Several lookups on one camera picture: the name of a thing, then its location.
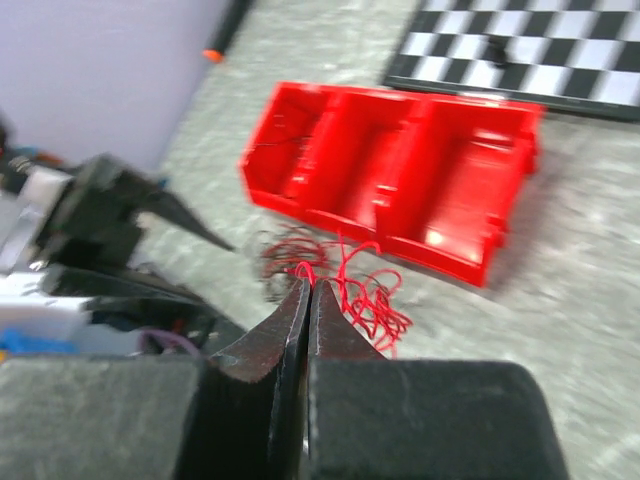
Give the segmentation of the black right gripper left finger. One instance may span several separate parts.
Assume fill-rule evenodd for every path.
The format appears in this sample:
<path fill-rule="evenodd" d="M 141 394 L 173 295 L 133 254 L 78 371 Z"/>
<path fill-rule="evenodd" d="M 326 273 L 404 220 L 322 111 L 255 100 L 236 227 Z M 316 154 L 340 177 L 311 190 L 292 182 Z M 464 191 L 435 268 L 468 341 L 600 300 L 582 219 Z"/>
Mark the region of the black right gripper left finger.
<path fill-rule="evenodd" d="M 1 366 L 5 479 L 282 479 L 299 455 L 311 287 L 192 355 L 24 355 Z"/>

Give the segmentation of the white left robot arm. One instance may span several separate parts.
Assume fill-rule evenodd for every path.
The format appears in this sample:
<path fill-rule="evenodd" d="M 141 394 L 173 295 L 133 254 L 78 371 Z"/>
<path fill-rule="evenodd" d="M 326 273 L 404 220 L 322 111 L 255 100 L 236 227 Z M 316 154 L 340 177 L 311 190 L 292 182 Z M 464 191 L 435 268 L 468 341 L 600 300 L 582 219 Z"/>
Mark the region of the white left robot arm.
<path fill-rule="evenodd" d="M 69 167 L 4 153 L 2 350 L 198 354 L 225 317 L 141 259 L 147 215 L 231 249 L 180 197 L 111 155 Z"/>

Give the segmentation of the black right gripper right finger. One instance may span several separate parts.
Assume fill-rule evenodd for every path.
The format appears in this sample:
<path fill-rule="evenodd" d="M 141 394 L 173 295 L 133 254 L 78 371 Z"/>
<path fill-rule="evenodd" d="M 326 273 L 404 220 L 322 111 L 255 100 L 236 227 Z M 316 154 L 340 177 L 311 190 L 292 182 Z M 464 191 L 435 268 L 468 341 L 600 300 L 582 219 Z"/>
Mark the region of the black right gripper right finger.
<path fill-rule="evenodd" d="M 314 479 L 565 479 L 544 395 L 505 361 L 389 360 L 313 290 L 308 433 Z"/>

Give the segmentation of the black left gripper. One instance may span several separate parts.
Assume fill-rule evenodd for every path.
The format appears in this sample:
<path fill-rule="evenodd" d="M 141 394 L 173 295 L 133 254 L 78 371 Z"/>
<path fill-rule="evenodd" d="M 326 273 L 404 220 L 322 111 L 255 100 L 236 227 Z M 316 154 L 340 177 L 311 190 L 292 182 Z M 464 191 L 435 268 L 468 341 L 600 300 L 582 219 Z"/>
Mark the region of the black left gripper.
<path fill-rule="evenodd" d="M 36 258 L 82 269 L 124 268 L 144 228 L 143 209 L 226 251 L 235 247 L 211 231 L 164 183 L 107 153 L 70 169 L 52 212 L 35 240 Z"/>

